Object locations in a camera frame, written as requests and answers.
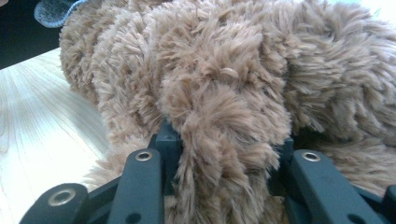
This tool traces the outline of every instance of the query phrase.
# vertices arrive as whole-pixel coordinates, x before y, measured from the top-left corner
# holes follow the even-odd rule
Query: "gray fabric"
[[[88,0],[41,0],[35,6],[35,19],[48,28],[61,27],[73,10],[86,1]]]

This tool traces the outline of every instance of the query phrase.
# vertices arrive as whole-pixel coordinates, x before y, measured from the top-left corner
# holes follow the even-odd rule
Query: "teddy bear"
[[[289,136],[353,185],[382,195],[396,183],[396,32],[359,5],[88,1],[60,46],[71,89],[108,129],[92,189],[163,120],[180,134],[166,223],[287,221],[266,182]]]

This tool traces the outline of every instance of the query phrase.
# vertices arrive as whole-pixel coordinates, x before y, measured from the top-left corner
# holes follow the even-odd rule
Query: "fluffy fur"
[[[61,33],[72,90],[103,115],[119,175],[163,119],[184,142],[167,223],[277,223],[274,145],[323,151],[353,183],[396,183],[396,33],[354,5],[91,1]]]

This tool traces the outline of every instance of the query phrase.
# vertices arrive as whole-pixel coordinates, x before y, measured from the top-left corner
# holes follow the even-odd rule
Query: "screw hole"
[[[127,224],[135,224],[138,223],[142,219],[142,216],[138,213],[132,213],[127,218],[125,218],[125,223]]]
[[[305,152],[303,154],[304,159],[308,160],[308,161],[320,161],[320,157],[312,152]]]
[[[138,161],[148,161],[148,160],[151,159],[151,157],[152,157],[151,152],[147,152],[147,151],[140,152],[139,154],[137,154],[137,155],[135,156],[135,158],[136,158]]]
[[[354,224],[365,224],[366,223],[363,220],[363,218],[361,218],[355,214],[349,214],[349,215],[347,215],[347,218]]]
[[[76,192],[73,189],[61,189],[50,196],[49,205],[60,206],[70,202],[75,196]]]

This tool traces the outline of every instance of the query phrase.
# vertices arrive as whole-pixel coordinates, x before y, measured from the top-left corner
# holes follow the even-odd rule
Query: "wood grain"
[[[0,223],[19,223],[61,183],[81,183],[107,149],[99,113],[69,90],[59,49],[0,70]]]

